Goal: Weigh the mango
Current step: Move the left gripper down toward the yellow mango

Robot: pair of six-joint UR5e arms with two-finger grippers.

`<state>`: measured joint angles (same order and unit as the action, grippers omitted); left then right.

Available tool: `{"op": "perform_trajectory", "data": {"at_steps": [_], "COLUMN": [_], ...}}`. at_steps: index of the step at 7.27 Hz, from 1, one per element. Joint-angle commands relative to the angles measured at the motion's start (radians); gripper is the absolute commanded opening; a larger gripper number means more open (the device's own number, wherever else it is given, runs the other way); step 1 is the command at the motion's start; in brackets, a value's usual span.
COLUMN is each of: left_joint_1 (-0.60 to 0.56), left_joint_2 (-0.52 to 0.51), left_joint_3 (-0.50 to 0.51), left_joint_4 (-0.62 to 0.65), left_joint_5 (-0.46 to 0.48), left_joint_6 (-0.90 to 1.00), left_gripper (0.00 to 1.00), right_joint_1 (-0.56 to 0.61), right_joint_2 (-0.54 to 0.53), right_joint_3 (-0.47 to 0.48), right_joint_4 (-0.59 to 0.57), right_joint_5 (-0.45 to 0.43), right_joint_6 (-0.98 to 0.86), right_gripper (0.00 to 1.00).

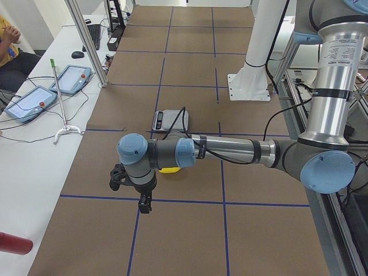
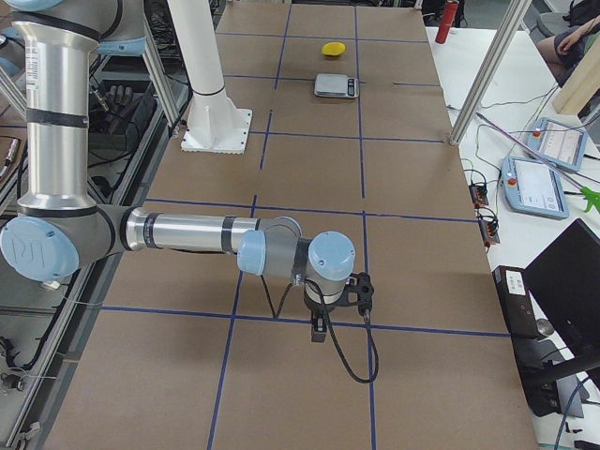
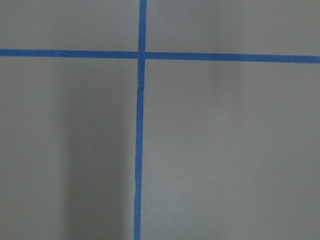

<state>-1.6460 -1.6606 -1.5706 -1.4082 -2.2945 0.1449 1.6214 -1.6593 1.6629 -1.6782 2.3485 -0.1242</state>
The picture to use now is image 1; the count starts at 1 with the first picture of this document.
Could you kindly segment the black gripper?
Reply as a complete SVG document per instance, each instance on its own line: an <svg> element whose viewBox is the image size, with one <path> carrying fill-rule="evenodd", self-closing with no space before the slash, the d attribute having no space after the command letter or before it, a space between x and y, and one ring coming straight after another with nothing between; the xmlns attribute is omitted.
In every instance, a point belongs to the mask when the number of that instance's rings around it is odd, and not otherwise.
<svg viewBox="0 0 368 276"><path fill-rule="evenodd" d="M152 211L151 201L152 201L152 191L156 188L157 179L152 178L148 183L143 185L134 185L135 190L138 191L141 196L138 202L138 207L140 213L146 213L146 204L147 204L147 212Z"/></svg>

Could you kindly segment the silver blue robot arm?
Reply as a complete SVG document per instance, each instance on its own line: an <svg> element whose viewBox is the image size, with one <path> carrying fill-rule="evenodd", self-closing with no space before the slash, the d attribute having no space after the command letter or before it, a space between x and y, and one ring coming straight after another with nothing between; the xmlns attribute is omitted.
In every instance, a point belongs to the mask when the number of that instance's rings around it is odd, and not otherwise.
<svg viewBox="0 0 368 276"><path fill-rule="evenodd" d="M161 140L130 133L117 144L119 163L110 188L132 186L142 213L151 211L156 171L190 167L214 156L235 164L263 164L284 171L306 188L331 194L355 176L344 127L367 37L366 1L298 1L296 29L323 42L306 130L297 140L244 140L169 132Z"/></svg>

